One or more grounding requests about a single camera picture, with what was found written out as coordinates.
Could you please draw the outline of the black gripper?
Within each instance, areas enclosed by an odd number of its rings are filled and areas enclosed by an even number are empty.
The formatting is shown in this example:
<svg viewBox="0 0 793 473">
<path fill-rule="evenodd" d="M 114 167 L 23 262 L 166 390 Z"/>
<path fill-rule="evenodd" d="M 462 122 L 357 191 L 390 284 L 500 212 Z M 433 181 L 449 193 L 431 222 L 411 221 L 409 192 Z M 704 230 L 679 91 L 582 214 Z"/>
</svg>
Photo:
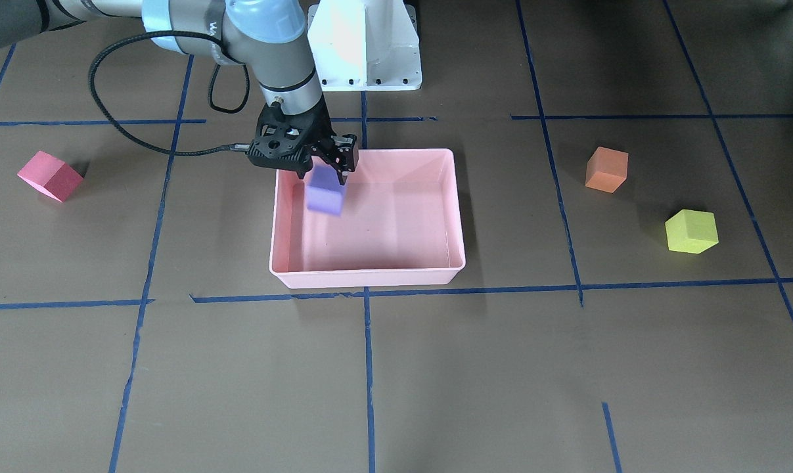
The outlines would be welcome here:
<svg viewBox="0 0 793 473">
<path fill-rule="evenodd" d="M 265 105 L 246 155 L 257 167 L 293 171 L 300 180 L 314 168 L 312 156 L 318 156 L 345 186 L 356 171 L 356 146 L 357 135 L 335 135 L 327 105 L 315 105 L 302 114 L 286 114 L 279 105 Z"/>
</svg>

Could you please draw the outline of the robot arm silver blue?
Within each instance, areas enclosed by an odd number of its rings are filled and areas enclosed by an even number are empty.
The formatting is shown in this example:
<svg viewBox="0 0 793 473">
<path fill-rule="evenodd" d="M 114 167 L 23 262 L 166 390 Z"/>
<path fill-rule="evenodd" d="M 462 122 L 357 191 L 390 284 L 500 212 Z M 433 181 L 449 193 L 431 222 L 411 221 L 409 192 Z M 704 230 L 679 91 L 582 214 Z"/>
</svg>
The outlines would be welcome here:
<svg viewBox="0 0 793 473">
<path fill-rule="evenodd" d="M 0 1 L 0 48 L 99 18 L 140 19 L 145 29 L 99 52 L 87 75 L 93 101 L 120 134 L 127 131 L 100 99 L 96 76 L 114 51 L 153 40 L 165 50 L 210 57 L 218 67 L 241 66 L 246 80 L 259 83 L 265 104 L 251 143 L 198 150 L 196 156 L 243 152 L 257 167 L 291 171 L 300 179 L 320 158 L 339 185 L 355 171 L 357 137 L 339 137 L 332 128 L 297 1 Z"/>
</svg>

